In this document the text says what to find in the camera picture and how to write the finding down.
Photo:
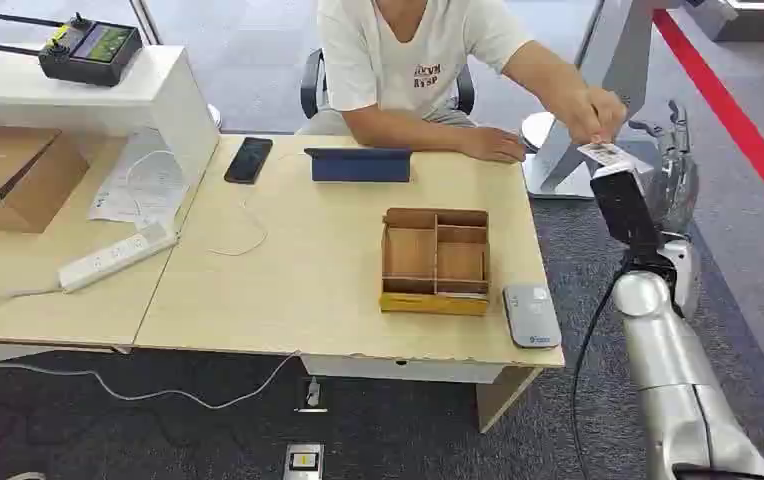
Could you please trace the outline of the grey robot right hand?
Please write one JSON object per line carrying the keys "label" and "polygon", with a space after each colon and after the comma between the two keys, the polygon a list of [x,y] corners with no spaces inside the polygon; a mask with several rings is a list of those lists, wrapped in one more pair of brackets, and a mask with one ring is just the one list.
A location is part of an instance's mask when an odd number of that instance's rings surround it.
{"label": "grey robot right hand", "polygon": [[684,235],[699,194],[699,172],[691,152],[688,112],[675,99],[668,106],[669,129],[641,120],[629,120],[628,125],[653,137],[661,158],[645,193],[654,225],[660,231]]}

